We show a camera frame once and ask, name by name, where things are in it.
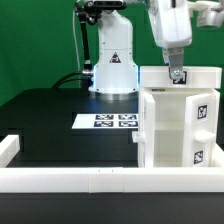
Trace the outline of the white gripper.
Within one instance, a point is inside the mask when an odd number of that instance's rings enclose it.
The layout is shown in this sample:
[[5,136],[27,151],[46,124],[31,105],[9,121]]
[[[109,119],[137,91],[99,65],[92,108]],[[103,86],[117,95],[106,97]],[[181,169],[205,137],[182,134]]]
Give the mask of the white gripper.
[[187,0],[150,0],[148,15],[156,45],[168,51],[170,78],[181,79],[184,48],[192,42]]

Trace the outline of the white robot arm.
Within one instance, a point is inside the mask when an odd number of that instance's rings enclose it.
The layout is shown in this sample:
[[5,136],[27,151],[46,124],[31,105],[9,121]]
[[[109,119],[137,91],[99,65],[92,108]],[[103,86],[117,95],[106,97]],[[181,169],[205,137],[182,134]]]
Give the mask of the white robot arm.
[[169,78],[184,77],[184,48],[192,43],[190,18],[197,25],[219,27],[224,23],[224,0],[89,0],[88,18],[98,25],[99,61],[94,66],[90,90],[101,94],[129,94],[138,90],[133,61],[133,27],[119,14],[129,4],[146,6],[155,43],[162,49]]

